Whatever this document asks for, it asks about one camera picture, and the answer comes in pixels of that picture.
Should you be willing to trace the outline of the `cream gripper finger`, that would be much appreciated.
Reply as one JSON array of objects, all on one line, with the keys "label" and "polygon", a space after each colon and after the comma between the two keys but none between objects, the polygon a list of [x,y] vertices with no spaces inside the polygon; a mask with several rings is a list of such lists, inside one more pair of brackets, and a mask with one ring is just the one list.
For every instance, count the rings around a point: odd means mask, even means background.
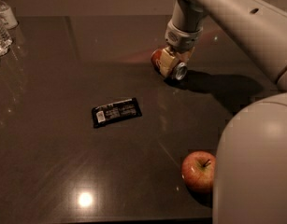
[{"label": "cream gripper finger", "polygon": [[164,78],[167,78],[172,74],[173,69],[178,63],[179,58],[170,49],[170,47],[162,49],[158,64],[160,73]]},{"label": "cream gripper finger", "polygon": [[179,59],[183,62],[183,63],[187,63],[190,61],[192,55],[194,53],[194,48],[191,48],[183,53],[181,53],[181,55],[179,56]]}]

